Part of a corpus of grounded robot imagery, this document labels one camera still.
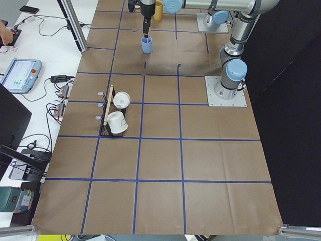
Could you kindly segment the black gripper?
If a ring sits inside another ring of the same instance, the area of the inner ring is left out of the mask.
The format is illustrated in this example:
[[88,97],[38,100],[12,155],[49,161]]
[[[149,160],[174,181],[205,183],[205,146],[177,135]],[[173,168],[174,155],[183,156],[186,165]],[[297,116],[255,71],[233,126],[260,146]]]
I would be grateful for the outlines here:
[[140,0],[140,12],[144,16],[143,35],[148,38],[151,17],[154,15],[154,0]]

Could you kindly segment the person hand at desk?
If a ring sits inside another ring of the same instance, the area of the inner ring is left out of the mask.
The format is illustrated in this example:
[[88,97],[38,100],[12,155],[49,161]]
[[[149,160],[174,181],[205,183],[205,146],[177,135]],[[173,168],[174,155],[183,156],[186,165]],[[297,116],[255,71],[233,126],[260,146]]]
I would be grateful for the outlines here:
[[12,32],[4,25],[2,20],[0,20],[0,35],[3,45],[6,46],[13,42]]

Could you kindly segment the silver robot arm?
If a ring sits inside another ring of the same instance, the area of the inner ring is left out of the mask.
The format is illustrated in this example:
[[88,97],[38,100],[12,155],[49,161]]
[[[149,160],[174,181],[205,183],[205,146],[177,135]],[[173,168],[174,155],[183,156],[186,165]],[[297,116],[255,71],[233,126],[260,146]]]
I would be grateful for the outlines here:
[[279,1],[213,1],[213,9],[237,11],[238,19],[232,34],[220,51],[222,77],[215,85],[215,94],[224,100],[233,99],[238,86],[247,74],[247,65],[241,60],[244,45],[258,17],[272,10]]
[[[255,1],[163,1],[166,12],[171,14],[177,13],[180,9],[251,11],[254,4]],[[135,6],[140,6],[140,13],[143,15],[143,36],[148,38],[156,1],[128,1],[130,12],[134,11]]]

